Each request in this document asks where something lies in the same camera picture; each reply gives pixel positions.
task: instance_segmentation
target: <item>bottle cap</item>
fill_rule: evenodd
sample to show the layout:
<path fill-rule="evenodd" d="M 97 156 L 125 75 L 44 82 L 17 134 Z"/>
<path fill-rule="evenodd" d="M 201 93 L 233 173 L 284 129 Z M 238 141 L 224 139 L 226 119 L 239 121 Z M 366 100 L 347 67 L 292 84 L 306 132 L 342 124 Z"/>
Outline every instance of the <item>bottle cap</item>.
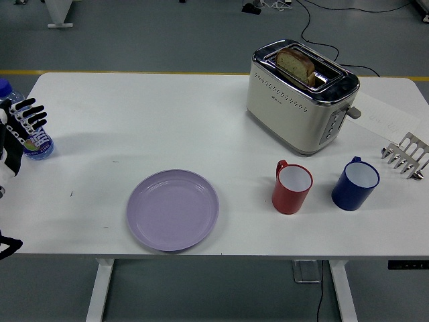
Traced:
<path fill-rule="evenodd" d="M 0 97 L 8 96 L 12 93 L 12 86 L 6 78 L 0 78 Z"/>

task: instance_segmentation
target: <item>white toaster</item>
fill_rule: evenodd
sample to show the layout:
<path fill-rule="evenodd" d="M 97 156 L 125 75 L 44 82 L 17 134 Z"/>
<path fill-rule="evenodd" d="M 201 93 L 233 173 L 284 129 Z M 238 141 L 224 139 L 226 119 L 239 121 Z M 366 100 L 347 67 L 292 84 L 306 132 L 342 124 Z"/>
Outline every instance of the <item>white toaster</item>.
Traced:
<path fill-rule="evenodd" d="M 283 48 L 300 51 L 314 64 L 316 82 L 309 87 L 275 65 Z M 359 89 L 357 76 L 293 40 L 280 40 L 253 54 L 247 109 L 299 154 L 310 155 L 331 143 L 352 107 Z"/>

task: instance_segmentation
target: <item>bread slice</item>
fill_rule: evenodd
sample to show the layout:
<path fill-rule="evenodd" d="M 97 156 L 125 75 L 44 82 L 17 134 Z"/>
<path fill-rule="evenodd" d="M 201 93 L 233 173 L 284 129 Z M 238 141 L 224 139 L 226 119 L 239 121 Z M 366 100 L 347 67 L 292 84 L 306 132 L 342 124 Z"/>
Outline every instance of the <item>bread slice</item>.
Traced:
<path fill-rule="evenodd" d="M 314 87 L 314 64 L 301 52 L 289 48 L 280 50 L 275 56 L 275 65 L 298 78 L 309 87 Z"/>

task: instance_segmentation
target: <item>gray floor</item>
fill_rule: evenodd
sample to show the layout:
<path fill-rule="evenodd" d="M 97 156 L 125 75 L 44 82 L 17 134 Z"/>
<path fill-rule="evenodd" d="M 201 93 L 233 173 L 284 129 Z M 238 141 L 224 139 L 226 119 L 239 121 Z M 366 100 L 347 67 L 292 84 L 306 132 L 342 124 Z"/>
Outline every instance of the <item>gray floor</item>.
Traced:
<path fill-rule="evenodd" d="M 282 38 L 304 42 L 308 21 L 295 0 L 292 10 L 264 8 L 261 15 L 241 13 L 238 0 L 83 0 L 66 19 L 73 28 L 49 30 L 45 4 L 13 2 L 0 0 L 0 77 L 25 95 L 40 73 L 52 70 L 247 73 L 258 47 Z M 369 11 L 407 3 L 314 2 Z M 429 25 L 413 5 L 365 13 L 302 3 L 311 14 L 307 40 L 336 46 L 342 64 L 381 76 L 420 76 L 416 84 L 429 101 Z M 309 46 L 335 59 L 335 49 Z M 0 226 L 3 215 L 0 201 Z M 0 270 L 0 321 L 85 320 L 94 260 L 12 257 Z M 360 321 L 427 321 L 428 271 L 389 271 L 384 260 L 350 262 L 347 272 Z M 323 287 L 320 320 L 340 321 L 326 262 Z M 290 261 L 118 260 L 105 321 L 315 321 L 320 291 L 320 284 L 296 284 Z"/>

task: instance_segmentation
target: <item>toast rack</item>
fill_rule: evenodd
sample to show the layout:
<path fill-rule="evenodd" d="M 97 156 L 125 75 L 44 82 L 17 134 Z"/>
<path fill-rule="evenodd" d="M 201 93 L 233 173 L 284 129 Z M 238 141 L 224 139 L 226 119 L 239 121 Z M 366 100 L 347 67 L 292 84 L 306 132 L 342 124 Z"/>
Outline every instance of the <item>toast rack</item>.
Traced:
<path fill-rule="evenodd" d="M 422 180 L 424 178 L 422 170 L 429 164 L 429 146 L 408 132 L 399 144 L 390 143 L 387 148 L 381 149 L 381 158 L 387 156 L 390 156 L 388 164 L 396 161 L 394 169 L 402 166 L 401 174 L 412 170 L 407 179 Z M 425 156 L 428 159 L 420 166 Z"/>

